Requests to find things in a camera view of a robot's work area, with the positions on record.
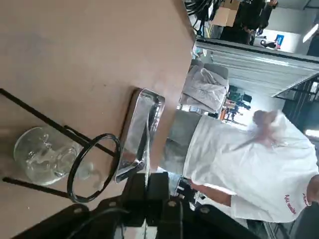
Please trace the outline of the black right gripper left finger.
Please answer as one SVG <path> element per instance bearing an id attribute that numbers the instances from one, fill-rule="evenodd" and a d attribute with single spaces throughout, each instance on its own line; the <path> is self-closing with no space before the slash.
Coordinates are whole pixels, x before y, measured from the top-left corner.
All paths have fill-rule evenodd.
<path id="1" fill-rule="evenodd" d="M 16 239 L 123 239 L 127 226 L 144 221 L 145 175 L 128 178 L 119 196 L 102 200 L 96 209 L 73 204 L 15 235 Z"/>

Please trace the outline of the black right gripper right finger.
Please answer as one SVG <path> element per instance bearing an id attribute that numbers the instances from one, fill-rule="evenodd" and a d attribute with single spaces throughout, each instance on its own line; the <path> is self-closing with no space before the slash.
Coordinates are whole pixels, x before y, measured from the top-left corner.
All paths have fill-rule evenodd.
<path id="1" fill-rule="evenodd" d="M 257 239 L 247 228 L 212 205 L 194 211 L 188 201 L 169 194 L 166 172 L 149 176 L 147 224 L 158 239 Z"/>

